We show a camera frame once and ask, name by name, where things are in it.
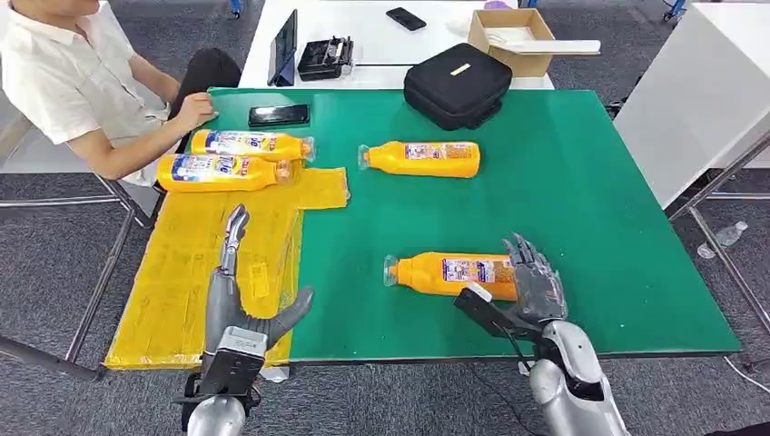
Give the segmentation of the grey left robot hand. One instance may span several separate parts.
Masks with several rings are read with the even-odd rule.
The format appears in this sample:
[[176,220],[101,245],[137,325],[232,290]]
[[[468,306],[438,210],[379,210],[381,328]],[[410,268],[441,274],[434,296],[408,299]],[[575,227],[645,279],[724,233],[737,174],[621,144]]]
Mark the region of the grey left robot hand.
[[246,207],[239,204],[225,223],[220,265],[213,269],[207,291],[202,352],[205,358],[215,354],[225,329],[231,326],[264,334],[267,337],[266,349],[270,350],[295,327],[312,305],[314,288],[304,286],[298,290],[291,305],[269,319],[251,316],[244,310],[236,272],[238,249],[249,218]]

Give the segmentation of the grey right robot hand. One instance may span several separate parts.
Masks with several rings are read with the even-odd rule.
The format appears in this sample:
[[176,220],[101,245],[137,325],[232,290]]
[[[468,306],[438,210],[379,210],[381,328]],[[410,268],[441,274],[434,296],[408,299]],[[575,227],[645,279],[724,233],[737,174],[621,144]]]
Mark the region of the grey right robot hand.
[[566,320],[568,306],[559,271],[534,243],[519,233],[512,233],[503,243],[513,267],[517,292],[516,315],[532,325]]

